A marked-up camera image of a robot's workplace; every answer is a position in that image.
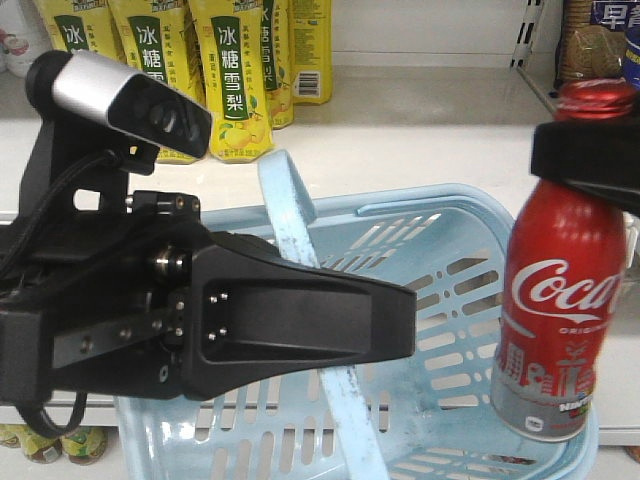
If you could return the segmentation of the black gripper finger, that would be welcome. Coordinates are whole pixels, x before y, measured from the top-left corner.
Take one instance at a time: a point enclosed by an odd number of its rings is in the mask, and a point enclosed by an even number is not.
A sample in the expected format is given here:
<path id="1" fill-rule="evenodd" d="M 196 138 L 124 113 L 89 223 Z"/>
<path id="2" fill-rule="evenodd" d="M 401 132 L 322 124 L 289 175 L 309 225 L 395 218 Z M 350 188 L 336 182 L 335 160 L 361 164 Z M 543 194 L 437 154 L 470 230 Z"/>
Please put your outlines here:
<path id="1" fill-rule="evenodd" d="M 639 119 L 554 121 L 536 127 L 530 172 L 639 215 Z"/>
<path id="2" fill-rule="evenodd" d="M 252 235 L 211 239 L 192 258 L 185 397 L 208 400 L 277 375 L 414 353 L 413 291 L 286 260 Z"/>

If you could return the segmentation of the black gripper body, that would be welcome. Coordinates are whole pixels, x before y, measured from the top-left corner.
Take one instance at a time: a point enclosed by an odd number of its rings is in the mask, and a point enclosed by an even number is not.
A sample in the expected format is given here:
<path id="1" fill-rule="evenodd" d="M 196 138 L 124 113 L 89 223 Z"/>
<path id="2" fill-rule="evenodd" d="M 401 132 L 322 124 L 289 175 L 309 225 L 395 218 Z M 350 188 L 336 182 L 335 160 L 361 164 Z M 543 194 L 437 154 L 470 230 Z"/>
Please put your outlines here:
<path id="1" fill-rule="evenodd" d="M 175 331 L 193 253 L 209 234 L 192 195 L 138 191 L 131 207 L 69 209 L 5 228 L 22 247 L 1 294 L 1 396 L 57 390 L 171 399 L 181 391 Z"/>

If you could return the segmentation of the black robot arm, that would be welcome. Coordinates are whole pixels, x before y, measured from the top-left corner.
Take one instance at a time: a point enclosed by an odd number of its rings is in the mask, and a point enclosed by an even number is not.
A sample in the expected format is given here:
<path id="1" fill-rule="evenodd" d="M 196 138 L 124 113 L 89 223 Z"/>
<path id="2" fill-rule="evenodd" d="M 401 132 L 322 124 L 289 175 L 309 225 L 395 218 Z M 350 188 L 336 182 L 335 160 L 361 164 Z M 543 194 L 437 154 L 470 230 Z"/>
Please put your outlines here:
<path id="1" fill-rule="evenodd" d="M 1 231 L 1 399 L 56 390 L 205 400 L 274 375 L 412 355 L 403 287 L 212 231 L 186 194 L 128 194 L 155 149 L 45 118 Z"/>

